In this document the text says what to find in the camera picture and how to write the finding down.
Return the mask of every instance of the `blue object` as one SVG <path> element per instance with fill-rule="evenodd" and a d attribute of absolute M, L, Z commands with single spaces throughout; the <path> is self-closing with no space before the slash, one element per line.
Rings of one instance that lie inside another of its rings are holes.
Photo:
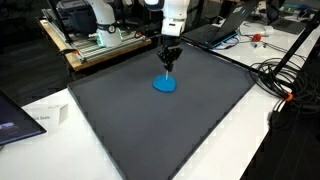
<path fill-rule="evenodd" d="M 153 87 L 161 92 L 173 92 L 176 88 L 176 81 L 171 76 L 168 76 L 168 79 L 165 75 L 157 76 L 153 81 Z"/>

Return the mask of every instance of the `black mat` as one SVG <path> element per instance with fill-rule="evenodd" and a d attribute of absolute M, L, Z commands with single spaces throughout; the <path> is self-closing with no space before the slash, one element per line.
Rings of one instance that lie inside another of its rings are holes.
<path fill-rule="evenodd" d="M 164 73 L 158 50 L 69 85 L 124 179 L 171 179 L 254 84 L 247 70 L 184 49 L 174 93 L 152 87 Z"/>

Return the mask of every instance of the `wooden table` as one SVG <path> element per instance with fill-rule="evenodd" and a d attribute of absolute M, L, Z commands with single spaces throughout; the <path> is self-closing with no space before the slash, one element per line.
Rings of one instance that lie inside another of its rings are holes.
<path fill-rule="evenodd" d="M 52 39 L 52 41 L 56 44 L 56 46 L 59 48 L 59 51 L 69 48 L 67 46 L 67 44 L 63 41 L 63 39 L 60 38 L 58 33 L 56 31 L 54 31 L 52 27 L 50 27 L 50 25 L 48 24 L 47 20 L 45 20 L 45 19 L 39 20 L 39 25 L 47 33 L 47 35 Z M 150 44 L 151 44 L 151 40 L 148 39 L 145 42 L 141 42 L 140 44 L 130 46 L 130 47 L 126 48 L 126 49 L 121 49 L 119 51 L 116 51 L 116 52 L 110 53 L 110 54 L 108 54 L 106 56 L 103 56 L 103 57 L 101 57 L 99 59 L 96 59 L 96 60 L 93 60 L 93 61 L 88 61 L 88 62 L 85 62 L 85 63 L 81 63 L 79 61 L 79 59 L 77 58 L 77 56 L 73 55 L 72 53 L 66 54 L 65 55 L 65 60 L 70 65 L 72 70 L 77 72 L 77 71 L 86 69 L 88 67 L 91 67 L 93 65 L 96 65 L 98 63 L 110 60 L 110 59 L 115 58 L 117 56 L 120 56 L 122 54 L 137 50 L 139 48 L 142 48 L 142 47 L 150 45 Z"/>

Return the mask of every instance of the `sticker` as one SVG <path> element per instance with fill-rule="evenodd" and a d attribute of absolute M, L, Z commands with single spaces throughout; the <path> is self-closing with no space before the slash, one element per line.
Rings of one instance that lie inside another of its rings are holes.
<path fill-rule="evenodd" d="M 241 9 L 242 9 L 242 7 L 238 7 L 233 11 L 233 13 L 237 13 L 237 12 L 241 11 Z"/>

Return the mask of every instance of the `white table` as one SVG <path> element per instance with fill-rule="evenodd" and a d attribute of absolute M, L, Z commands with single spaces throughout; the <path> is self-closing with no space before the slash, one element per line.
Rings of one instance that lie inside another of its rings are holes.
<path fill-rule="evenodd" d="M 307 56 L 319 34 L 317 29 L 298 53 Z M 295 35 L 276 32 L 264 41 L 287 49 L 296 38 Z M 239 44 L 220 53 L 247 65 L 273 57 L 270 51 L 283 56 L 275 50 L 253 50 L 250 46 Z M 239 179 L 268 132 L 268 116 L 277 101 L 254 86 L 198 148 L 175 179 Z M 48 130 L 47 134 L 5 146 L 0 152 L 1 180 L 121 179 L 67 89 L 24 108 L 57 104 L 68 104 L 68 119 L 59 125 L 40 120 L 38 122 Z"/>

